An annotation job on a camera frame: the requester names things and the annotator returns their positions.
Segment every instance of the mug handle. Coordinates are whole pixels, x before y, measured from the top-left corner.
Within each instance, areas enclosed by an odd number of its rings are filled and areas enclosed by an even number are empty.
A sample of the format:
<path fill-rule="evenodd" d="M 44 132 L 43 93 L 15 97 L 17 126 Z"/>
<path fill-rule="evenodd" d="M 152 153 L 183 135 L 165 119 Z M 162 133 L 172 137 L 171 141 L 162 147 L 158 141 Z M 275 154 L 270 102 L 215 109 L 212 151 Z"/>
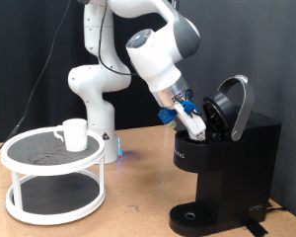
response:
<path fill-rule="evenodd" d="M 54 135 L 55 137 L 59 138 L 59 139 L 63 142 L 63 137 L 57 133 L 57 131 L 60 131 L 60 130 L 63 130 L 63 125 L 58 125 L 58 126 L 55 128 L 55 130 L 54 130 L 54 132 L 53 132 L 53 135 Z"/>

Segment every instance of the blue light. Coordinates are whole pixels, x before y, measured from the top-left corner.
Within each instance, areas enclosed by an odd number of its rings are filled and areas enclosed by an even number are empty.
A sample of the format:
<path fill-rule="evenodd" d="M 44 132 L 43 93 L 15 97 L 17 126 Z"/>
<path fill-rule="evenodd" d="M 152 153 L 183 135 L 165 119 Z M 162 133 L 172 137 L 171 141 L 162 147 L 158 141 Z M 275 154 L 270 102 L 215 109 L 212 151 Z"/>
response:
<path fill-rule="evenodd" d="M 122 150 L 120 150 L 120 136 L 117 137 L 118 140 L 118 157 L 122 155 Z"/>

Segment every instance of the drip tray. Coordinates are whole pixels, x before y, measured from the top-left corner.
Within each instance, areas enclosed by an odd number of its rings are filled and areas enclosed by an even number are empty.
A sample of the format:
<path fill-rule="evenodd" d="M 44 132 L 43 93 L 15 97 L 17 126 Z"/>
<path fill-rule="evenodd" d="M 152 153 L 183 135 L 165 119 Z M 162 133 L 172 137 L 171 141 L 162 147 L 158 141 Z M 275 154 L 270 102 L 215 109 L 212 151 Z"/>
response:
<path fill-rule="evenodd" d="M 86 206 L 97 198 L 100 187 L 87 175 L 34 177 L 21 184 L 23 211 L 51 215 Z"/>
<path fill-rule="evenodd" d="M 170 212 L 170 227 L 184 236 L 203 236 L 216 232 L 216 222 L 197 202 L 175 206 Z"/>

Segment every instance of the wooden table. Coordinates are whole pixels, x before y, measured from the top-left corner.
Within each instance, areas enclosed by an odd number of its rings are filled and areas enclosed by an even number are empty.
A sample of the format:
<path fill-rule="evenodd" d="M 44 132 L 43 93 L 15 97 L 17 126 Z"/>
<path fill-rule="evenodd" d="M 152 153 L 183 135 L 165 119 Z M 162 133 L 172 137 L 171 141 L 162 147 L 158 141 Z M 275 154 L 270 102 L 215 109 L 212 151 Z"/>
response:
<path fill-rule="evenodd" d="M 20 223 L 5 209 L 11 173 L 0 162 L 0 236 L 178 236 L 169 227 L 169 212 L 177 204 L 194 201 L 196 174 L 173 163 L 175 132 L 163 126 L 116 132 L 123 155 L 106 165 L 107 197 L 102 206 L 80 220 L 55 226 Z M 99 166 L 90 168 L 98 171 Z M 276 210 L 261 224 L 269 237 L 296 237 L 296 217 Z M 211 236 L 252 237 L 245 227 Z"/>

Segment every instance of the table leg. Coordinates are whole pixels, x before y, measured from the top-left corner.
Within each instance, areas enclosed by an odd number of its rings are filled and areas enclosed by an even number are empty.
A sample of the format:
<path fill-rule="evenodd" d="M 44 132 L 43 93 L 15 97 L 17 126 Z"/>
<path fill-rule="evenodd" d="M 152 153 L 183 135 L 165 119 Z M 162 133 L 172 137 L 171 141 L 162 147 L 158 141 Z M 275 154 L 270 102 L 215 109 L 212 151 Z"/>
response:
<path fill-rule="evenodd" d="M 11 171 L 11 175 L 12 175 L 12 185 L 13 185 L 13 194 L 14 194 L 14 205 L 17 210 L 23 210 L 20 174 L 14 171 Z"/>
<path fill-rule="evenodd" d="M 105 190 L 105 157 L 100 160 L 100 192 Z"/>

